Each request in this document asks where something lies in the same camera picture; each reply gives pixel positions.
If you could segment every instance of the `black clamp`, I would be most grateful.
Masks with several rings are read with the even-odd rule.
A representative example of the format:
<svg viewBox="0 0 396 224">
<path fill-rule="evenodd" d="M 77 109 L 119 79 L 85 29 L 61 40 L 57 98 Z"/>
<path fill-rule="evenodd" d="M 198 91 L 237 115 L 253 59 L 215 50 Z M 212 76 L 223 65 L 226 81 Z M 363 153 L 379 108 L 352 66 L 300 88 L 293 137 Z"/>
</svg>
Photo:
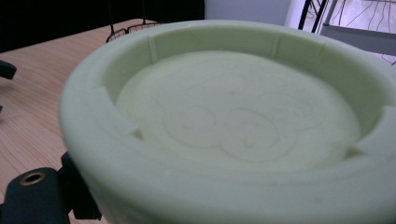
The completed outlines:
<svg viewBox="0 0 396 224">
<path fill-rule="evenodd" d="M 0 205 L 0 224 L 69 224 L 76 219 L 102 217 L 78 169 L 66 153 L 62 168 L 43 167 L 19 175 L 7 186 Z"/>
<path fill-rule="evenodd" d="M 0 77 L 12 79 L 14 78 L 15 73 L 17 72 L 17 67 L 15 67 L 11 63 L 6 63 L 0 60 Z"/>
</svg>

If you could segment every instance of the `white wall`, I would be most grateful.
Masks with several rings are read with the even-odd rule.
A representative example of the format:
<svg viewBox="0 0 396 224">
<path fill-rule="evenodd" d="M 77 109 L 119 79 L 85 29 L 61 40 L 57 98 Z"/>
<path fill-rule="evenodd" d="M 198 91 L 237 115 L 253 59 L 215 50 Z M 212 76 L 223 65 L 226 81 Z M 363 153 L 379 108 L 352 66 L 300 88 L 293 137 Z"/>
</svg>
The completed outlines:
<svg viewBox="0 0 396 224">
<path fill-rule="evenodd" d="M 297 28 L 304 0 L 205 0 L 207 20 L 259 21 Z"/>
</svg>

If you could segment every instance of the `screw hole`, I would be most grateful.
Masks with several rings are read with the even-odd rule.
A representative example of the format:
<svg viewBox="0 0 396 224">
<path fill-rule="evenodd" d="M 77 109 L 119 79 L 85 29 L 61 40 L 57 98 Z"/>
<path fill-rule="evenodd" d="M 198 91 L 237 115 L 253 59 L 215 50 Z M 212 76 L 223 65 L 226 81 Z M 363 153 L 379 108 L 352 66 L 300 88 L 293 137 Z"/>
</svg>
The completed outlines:
<svg viewBox="0 0 396 224">
<path fill-rule="evenodd" d="M 33 184 L 36 184 L 43 180 L 46 177 L 46 174 L 43 172 L 36 172 L 36 173 L 31 173 L 27 176 L 25 176 L 21 181 L 20 184 L 23 186 L 30 186 Z"/>
</svg>

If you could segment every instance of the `metal wire basket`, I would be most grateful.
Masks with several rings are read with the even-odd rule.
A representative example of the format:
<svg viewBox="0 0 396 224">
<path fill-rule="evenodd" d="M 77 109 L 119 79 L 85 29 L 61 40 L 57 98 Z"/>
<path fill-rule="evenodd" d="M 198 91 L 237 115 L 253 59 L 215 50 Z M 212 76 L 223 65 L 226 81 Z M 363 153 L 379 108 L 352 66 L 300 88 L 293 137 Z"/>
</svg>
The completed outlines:
<svg viewBox="0 0 396 224">
<path fill-rule="evenodd" d="M 110 19 L 110 29 L 111 29 L 111 33 L 106 40 L 107 43 L 114 39 L 117 39 L 123 35 L 128 35 L 129 33 L 132 33 L 135 31 L 143 30 L 143 29 L 146 29 L 149 27 L 158 26 L 158 25 L 162 25 L 162 24 L 166 23 L 166 22 L 159 22 L 159 21 L 147 21 L 146 20 L 145 0 L 141 0 L 141 5 L 142 5 L 143 22 L 141 24 L 132 25 L 127 28 L 121 28 L 121 29 L 115 31 L 114 30 L 114 22 L 113 22 L 112 14 L 111 14 L 110 0 L 107 0 L 107 10 L 108 10 L 108 16 Z"/>
</svg>

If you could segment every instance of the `wood grain surface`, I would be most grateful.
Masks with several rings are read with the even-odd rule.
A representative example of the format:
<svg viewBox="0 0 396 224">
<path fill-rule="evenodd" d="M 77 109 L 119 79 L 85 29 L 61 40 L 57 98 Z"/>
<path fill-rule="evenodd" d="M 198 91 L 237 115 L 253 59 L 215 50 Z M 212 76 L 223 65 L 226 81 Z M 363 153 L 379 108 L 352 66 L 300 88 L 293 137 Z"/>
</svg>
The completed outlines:
<svg viewBox="0 0 396 224">
<path fill-rule="evenodd" d="M 131 20 L 115 29 L 140 24 Z M 0 203 L 7 184 L 40 167 L 61 168 L 66 152 L 60 132 L 58 105 L 65 81 L 91 52 L 106 43 L 110 27 L 51 40 L 0 54 L 18 70 L 13 80 L 0 78 Z M 75 220 L 71 223 L 107 223 Z"/>
</svg>

